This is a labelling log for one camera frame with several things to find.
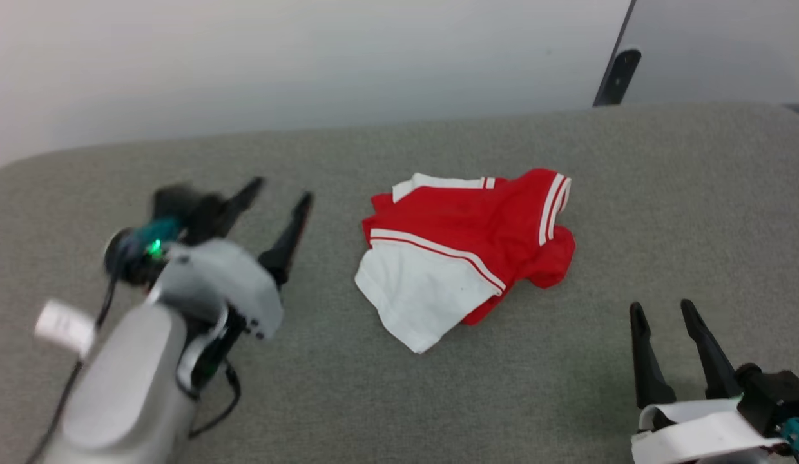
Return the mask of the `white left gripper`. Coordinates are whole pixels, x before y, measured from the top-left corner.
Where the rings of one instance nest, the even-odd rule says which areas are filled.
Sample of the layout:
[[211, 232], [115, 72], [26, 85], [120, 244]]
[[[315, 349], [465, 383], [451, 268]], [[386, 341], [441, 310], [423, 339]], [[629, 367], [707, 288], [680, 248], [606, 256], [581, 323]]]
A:
[[284, 320], [279, 288], [288, 282], [294, 256], [313, 208], [306, 191], [291, 210], [278, 240], [256, 259], [225, 238], [251, 208], [265, 179], [252, 179], [231, 197], [208, 193], [191, 212], [191, 241], [199, 246], [166, 246], [169, 259], [151, 290], [151, 300], [193, 319], [216, 324], [233, 308], [251, 334], [269, 340]]

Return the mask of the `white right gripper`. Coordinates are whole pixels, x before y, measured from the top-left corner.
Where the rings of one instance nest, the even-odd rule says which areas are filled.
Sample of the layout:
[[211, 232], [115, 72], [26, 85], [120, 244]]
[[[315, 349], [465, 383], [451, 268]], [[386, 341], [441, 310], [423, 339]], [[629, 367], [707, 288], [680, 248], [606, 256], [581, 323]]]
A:
[[680, 311], [698, 350], [706, 400], [676, 402], [651, 345], [643, 306], [633, 302], [630, 335], [635, 398], [642, 409], [639, 431], [630, 438], [634, 464], [769, 464], [770, 455], [787, 441], [764, 436], [742, 417], [737, 409], [742, 388], [735, 368], [694, 303], [681, 300]]

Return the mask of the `red and white garment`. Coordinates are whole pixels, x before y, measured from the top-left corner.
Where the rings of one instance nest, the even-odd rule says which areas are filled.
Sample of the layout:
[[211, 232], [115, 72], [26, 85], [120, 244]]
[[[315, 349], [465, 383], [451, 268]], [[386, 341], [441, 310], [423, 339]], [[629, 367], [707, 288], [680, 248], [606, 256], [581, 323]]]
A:
[[356, 287], [389, 334], [425, 353], [458, 324], [484, 320], [518, 282], [564, 280], [576, 249], [559, 223], [571, 186], [546, 168], [514, 179], [415, 173], [373, 196]]

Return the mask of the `grey fabric sofa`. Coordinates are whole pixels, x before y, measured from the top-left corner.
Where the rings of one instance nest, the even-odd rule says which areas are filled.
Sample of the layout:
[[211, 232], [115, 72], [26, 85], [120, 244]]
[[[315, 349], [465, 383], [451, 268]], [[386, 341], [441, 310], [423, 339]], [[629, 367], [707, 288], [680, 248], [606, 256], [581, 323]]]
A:
[[[512, 289], [488, 318], [417, 356], [353, 276], [370, 199], [413, 173], [572, 181], [564, 282]], [[232, 238], [270, 246], [315, 196], [271, 341], [243, 336], [243, 398], [182, 464], [630, 462], [628, 309], [640, 302], [679, 399], [702, 398], [680, 316], [692, 300], [738, 366], [799, 376], [799, 115], [767, 104], [667, 104], [381, 128], [270, 131], [108, 145], [0, 168], [0, 464], [22, 464], [73, 366], [35, 340], [43, 303], [96, 314], [109, 238], [188, 181], [267, 180]]]

